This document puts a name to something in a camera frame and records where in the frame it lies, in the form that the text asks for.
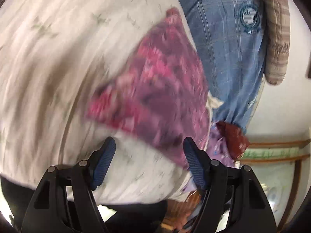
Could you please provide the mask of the purple pink floral garment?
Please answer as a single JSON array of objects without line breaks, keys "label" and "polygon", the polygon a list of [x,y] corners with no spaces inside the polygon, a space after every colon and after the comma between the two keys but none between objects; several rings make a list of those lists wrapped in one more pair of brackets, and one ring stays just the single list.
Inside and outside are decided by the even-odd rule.
[{"label": "purple pink floral garment", "polygon": [[142,38],[119,75],[98,88],[87,116],[187,168],[183,141],[204,149],[210,129],[208,83],[180,12],[173,7]]}]

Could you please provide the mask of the lilac flower-print cloth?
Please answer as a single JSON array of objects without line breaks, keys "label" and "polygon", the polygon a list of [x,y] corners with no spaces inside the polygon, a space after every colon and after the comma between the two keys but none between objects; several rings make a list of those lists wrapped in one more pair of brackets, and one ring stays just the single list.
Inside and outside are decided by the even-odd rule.
[{"label": "lilac flower-print cloth", "polygon": [[225,137],[221,135],[216,122],[211,123],[206,152],[211,159],[218,160],[227,167],[235,167],[235,162],[230,156]]}]

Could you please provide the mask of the dark red plastic bag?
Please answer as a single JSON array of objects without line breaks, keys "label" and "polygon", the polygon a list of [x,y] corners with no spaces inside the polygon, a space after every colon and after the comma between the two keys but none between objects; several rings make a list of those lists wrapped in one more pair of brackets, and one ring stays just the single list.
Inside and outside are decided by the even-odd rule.
[{"label": "dark red plastic bag", "polygon": [[225,138],[231,158],[234,160],[240,158],[250,145],[242,129],[226,122],[217,122],[216,126],[220,134]]}]

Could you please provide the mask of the cream leaf-print pillow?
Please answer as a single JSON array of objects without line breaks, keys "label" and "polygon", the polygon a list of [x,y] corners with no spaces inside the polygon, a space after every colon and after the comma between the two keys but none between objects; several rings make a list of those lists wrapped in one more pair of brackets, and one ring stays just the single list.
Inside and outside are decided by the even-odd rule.
[{"label": "cream leaf-print pillow", "polygon": [[1,174],[35,189],[116,141],[97,203],[185,201],[190,173],[154,147],[87,118],[97,89],[179,0],[5,0],[1,6]]}]

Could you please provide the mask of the blue plaid bedsheet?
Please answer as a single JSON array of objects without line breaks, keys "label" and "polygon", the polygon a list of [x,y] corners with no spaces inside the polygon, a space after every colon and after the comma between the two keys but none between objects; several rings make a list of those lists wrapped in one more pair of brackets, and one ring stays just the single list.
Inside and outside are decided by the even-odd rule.
[{"label": "blue plaid bedsheet", "polygon": [[264,0],[179,0],[211,94],[222,101],[215,121],[245,130],[267,51]]}]

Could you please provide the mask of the brown striped blanket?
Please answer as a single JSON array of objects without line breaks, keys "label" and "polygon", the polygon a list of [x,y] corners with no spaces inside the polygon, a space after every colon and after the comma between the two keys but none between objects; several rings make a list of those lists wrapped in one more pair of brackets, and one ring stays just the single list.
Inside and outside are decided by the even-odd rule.
[{"label": "brown striped blanket", "polygon": [[264,0],[267,19],[266,81],[280,85],[286,75],[290,48],[288,0]]}]

